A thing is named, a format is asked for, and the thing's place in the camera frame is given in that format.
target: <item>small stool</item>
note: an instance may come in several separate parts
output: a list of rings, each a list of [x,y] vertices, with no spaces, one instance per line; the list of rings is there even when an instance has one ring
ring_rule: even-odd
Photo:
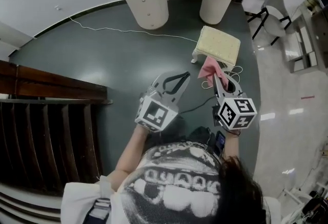
[[[240,40],[209,26],[201,30],[198,43],[193,51],[191,62],[197,62],[197,56],[204,54],[227,65],[223,71],[231,71],[236,65]]]

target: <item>pink towel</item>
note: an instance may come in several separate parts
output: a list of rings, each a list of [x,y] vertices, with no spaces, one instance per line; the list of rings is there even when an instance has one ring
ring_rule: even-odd
[[[200,69],[198,78],[206,77],[207,83],[211,87],[211,86],[213,86],[213,74],[215,74],[215,73],[218,77],[221,77],[224,88],[227,89],[229,80],[226,78],[226,76],[222,72],[219,63],[214,58],[211,58],[208,56],[203,64],[203,66]]]

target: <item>cylindrical table base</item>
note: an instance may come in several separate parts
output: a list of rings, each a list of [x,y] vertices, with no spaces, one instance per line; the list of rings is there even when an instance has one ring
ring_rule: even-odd
[[[199,15],[205,23],[216,25],[222,20],[230,2],[231,0],[203,0]]]
[[[126,0],[137,23],[144,29],[162,27],[169,19],[167,0]]]

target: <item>brown wooden panel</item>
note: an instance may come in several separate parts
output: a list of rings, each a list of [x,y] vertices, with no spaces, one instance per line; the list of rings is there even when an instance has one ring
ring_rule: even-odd
[[[68,105],[65,105],[62,108],[61,114],[63,116],[63,125],[64,125],[64,135],[63,135],[63,139],[61,140],[63,160],[65,161],[65,167],[67,170],[67,174],[69,176],[69,181],[80,182],[80,177],[77,171],[73,147],[72,147]]]
[[[44,116],[44,107],[45,105],[29,105],[31,129],[36,157],[45,185],[49,191],[56,191],[61,190],[62,183],[52,153],[48,118]]]
[[[92,91],[79,88],[37,84],[31,81],[20,80],[17,83],[17,95],[43,96],[76,99],[107,99],[107,92]]]
[[[16,77],[16,65],[0,60],[0,75]]]
[[[47,152],[48,163],[51,168],[51,172],[54,177],[54,181],[56,183],[56,188],[61,190],[61,189],[63,189],[63,185],[60,181],[59,172],[58,172],[56,160],[55,160],[55,157],[53,154],[52,143],[51,143],[51,138],[50,138],[48,105],[45,105],[43,107],[43,125],[44,125],[44,130],[45,130],[44,138],[45,138],[45,149]]]
[[[100,165],[98,164],[97,156],[96,156],[97,150],[95,148],[95,143],[94,143],[95,127],[92,121],[91,105],[85,106],[83,111],[84,111],[84,123],[85,123],[85,146],[82,146],[81,149],[84,148],[86,162],[91,173],[91,180],[93,182],[97,182],[98,180],[97,177],[100,177],[101,169],[100,169]]]
[[[86,147],[88,144],[85,133],[84,106],[68,105],[68,107],[72,147],[78,175],[80,176],[82,182],[92,183],[92,170],[94,169],[91,169],[91,162],[87,159],[88,151],[86,150]]]
[[[0,103],[19,103],[19,104],[46,104],[46,105],[110,105],[112,100],[83,100],[83,99],[0,99]]]
[[[14,109],[18,143],[27,176],[33,188],[45,189],[34,148],[29,108],[25,104],[14,104]]]
[[[104,86],[0,60],[0,93],[77,99],[107,99]]]
[[[14,179],[13,168],[9,158],[9,152],[5,138],[2,119],[2,106],[0,106],[0,161],[2,171],[2,174],[0,174],[0,181],[9,183],[15,182],[16,180]]]
[[[18,144],[15,108],[13,104],[2,103],[2,117],[9,157],[16,179],[21,186],[31,187]]]
[[[38,81],[45,84],[55,84],[58,86],[79,88],[79,89],[89,89],[89,90],[100,90],[103,92],[107,91],[107,88],[104,86],[76,80],[73,78],[52,74],[44,72],[41,70],[19,66],[18,69],[18,78],[27,79],[32,81]]]
[[[103,175],[103,166],[101,164],[100,151],[99,151],[99,140],[97,133],[97,111],[100,106],[91,104],[91,121],[92,121],[92,132],[93,132],[93,146],[96,155],[97,166],[100,176]]]
[[[0,92],[2,94],[14,94],[15,93],[15,78],[0,75]]]
[[[49,130],[52,144],[52,151],[55,157],[58,173],[63,186],[69,182],[64,161],[64,125],[62,118],[62,105],[48,105]]]

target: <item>person's arm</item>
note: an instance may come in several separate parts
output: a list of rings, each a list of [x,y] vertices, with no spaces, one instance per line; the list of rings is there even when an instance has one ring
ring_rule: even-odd
[[[137,168],[148,133],[149,131],[140,125],[137,125],[134,129],[129,143],[117,162],[115,170],[107,176],[114,191],[117,191],[123,180]]]
[[[239,157],[239,137],[227,132],[225,135],[225,144],[223,157]]]

